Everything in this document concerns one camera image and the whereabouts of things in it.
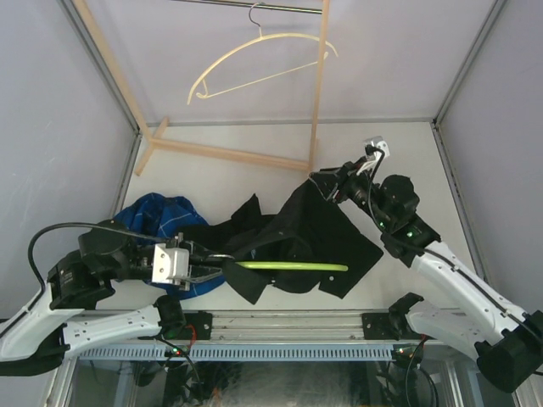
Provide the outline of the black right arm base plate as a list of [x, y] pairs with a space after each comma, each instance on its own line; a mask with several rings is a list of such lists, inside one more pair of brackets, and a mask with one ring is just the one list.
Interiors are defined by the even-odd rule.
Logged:
[[367, 340], [420, 339], [407, 325], [394, 327], [388, 312], [365, 312], [361, 315], [364, 338]]

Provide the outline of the black button shirt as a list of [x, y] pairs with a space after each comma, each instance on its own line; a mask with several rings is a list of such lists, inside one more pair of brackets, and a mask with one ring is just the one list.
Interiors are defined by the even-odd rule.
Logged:
[[294, 190], [275, 215], [264, 215], [256, 196], [230, 218], [213, 226], [177, 229], [189, 241], [236, 261], [318, 263], [347, 266], [347, 271], [247, 270], [235, 264], [223, 272], [228, 285], [256, 304], [272, 285], [287, 293], [308, 293], [318, 287], [338, 298], [346, 294], [383, 257], [344, 212], [324, 200], [312, 181]]

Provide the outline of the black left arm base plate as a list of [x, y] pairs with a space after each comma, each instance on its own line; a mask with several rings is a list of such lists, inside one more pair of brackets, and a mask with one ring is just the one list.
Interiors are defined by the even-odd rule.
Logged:
[[184, 321], [162, 328], [158, 337], [165, 340], [210, 340], [213, 315], [209, 312], [196, 311], [184, 314]]

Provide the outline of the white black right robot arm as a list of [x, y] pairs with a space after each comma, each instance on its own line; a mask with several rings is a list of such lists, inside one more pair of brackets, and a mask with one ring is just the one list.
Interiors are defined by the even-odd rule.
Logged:
[[389, 307], [391, 331], [437, 339], [475, 361], [497, 389], [515, 392], [542, 366], [542, 313], [529, 313], [498, 293], [463, 264], [440, 235], [417, 214], [411, 179], [387, 176], [374, 182], [367, 164], [344, 164], [310, 174], [330, 203], [351, 200], [368, 214], [385, 250], [434, 284], [461, 310], [439, 309], [415, 293]]

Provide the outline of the green plastic hanger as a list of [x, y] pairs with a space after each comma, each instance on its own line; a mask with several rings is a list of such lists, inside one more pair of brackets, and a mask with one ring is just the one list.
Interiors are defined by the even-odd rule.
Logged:
[[236, 261], [231, 255], [212, 254], [206, 260], [228, 260], [233, 261], [248, 270], [294, 270], [294, 271], [326, 271], [346, 272], [347, 265], [330, 263], [307, 263], [307, 262], [282, 262], [282, 261]]

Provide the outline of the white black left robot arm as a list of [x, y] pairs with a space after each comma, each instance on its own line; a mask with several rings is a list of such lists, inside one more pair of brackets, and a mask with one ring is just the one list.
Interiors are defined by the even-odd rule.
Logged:
[[[84, 228], [79, 248], [66, 254], [43, 276], [34, 249], [48, 232]], [[45, 227], [29, 242], [27, 257], [40, 285], [20, 311], [1, 324], [2, 376], [39, 376], [88, 349], [133, 338], [175, 339], [186, 328], [177, 297], [163, 295], [152, 304], [123, 314], [77, 321], [115, 295], [114, 281], [150, 281], [179, 287], [220, 276], [233, 257], [181, 234], [154, 237], [114, 220], [98, 224], [67, 222]]]

